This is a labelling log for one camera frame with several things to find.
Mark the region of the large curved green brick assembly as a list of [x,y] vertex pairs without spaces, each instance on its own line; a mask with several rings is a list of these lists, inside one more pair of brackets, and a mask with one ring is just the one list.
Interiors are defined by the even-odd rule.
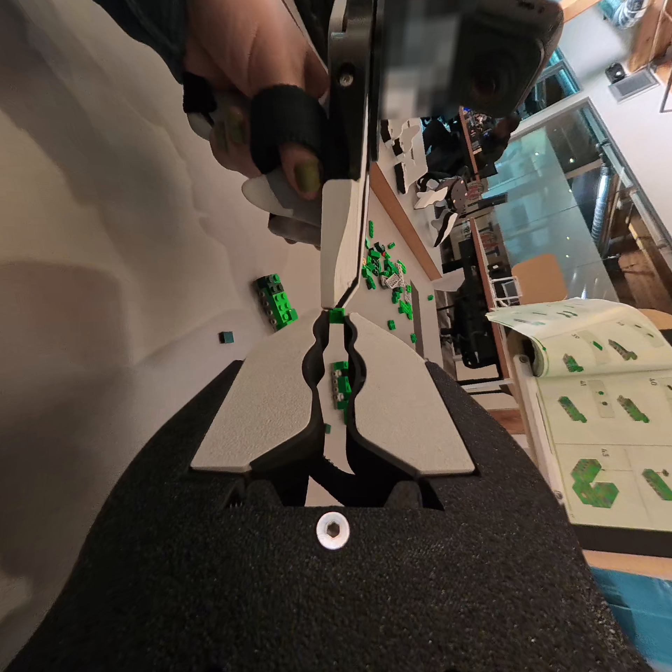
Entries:
[[347,424],[348,406],[351,397],[349,362],[347,360],[333,362],[330,372],[333,406],[341,414],[343,423]]

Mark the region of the wall vent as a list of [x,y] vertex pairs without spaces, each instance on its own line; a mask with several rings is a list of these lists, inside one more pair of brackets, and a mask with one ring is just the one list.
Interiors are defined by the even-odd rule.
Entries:
[[659,80],[649,68],[643,68],[637,72],[626,75],[623,79],[611,83],[609,92],[617,104],[639,96],[642,93],[660,85]]

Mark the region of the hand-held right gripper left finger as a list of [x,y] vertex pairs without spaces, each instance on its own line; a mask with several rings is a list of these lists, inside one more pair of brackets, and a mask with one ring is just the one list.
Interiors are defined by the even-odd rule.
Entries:
[[314,327],[322,314],[308,311],[249,351],[192,469],[251,474],[279,464],[281,446],[297,439],[311,420],[313,391],[302,365],[317,343]]

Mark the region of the pile of loose green bricks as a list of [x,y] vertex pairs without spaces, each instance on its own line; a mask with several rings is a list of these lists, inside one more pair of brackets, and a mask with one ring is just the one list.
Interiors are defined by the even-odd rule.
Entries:
[[426,292],[424,273],[394,227],[380,218],[369,219],[364,227],[360,280],[358,309],[426,357],[423,307],[432,305],[433,295]]

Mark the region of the person's left hand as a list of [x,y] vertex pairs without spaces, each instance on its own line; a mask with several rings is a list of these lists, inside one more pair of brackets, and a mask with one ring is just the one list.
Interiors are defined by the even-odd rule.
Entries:
[[247,178],[261,173],[249,148],[249,104],[276,85],[322,99],[329,76],[283,1],[189,1],[185,70],[213,88],[210,131],[217,162]]

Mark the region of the silver air duct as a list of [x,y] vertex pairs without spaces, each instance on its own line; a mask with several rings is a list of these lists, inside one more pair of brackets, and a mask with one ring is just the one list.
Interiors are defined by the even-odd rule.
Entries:
[[595,198],[595,208],[591,223],[591,238],[596,248],[601,248],[617,198],[624,186],[623,171],[610,164],[603,163],[600,167],[600,178]]

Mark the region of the black office chair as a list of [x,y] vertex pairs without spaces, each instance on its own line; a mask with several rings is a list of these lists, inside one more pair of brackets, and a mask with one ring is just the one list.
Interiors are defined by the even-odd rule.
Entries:
[[452,299],[450,335],[453,346],[470,369],[499,365],[487,301],[475,253],[462,258],[464,281]]

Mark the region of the tan wooden chair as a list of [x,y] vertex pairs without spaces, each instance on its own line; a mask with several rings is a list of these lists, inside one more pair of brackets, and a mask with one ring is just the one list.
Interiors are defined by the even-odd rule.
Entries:
[[568,298],[565,278],[554,254],[546,253],[511,268],[520,289],[519,303],[533,305]]

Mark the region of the black and white cutout figure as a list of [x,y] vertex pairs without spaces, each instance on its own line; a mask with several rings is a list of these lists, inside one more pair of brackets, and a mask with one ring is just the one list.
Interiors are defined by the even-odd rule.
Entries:
[[425,215],[435,231],[433,247],[441,246],[466,210],[468,189],[460,176],[426,174],[416,182],[414,210]]
[[428,167],[420,118],[382,120],[379,164],[392,167],[393,184],[399,194],[406,194],[426,175]]

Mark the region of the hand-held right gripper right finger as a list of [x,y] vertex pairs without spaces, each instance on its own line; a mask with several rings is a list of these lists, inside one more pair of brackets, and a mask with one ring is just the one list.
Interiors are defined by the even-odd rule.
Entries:
[[414,479],[473,473],[475,464],[424,358],[357,313],[346,318],[344,333],[352,438]]

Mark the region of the grey desk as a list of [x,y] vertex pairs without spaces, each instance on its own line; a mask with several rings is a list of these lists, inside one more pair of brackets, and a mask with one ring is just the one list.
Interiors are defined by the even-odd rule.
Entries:
[[287,253],[207,157],[159,58],[90,1],[1,2],[1,667],[179,408],[255,340],[247,263]]

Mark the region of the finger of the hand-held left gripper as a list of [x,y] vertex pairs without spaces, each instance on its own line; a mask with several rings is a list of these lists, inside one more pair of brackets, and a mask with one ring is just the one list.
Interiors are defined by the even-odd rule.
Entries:
[[368,212],[368,179],[330,180],[321,214],[321,306],[344,307],[359,285]]

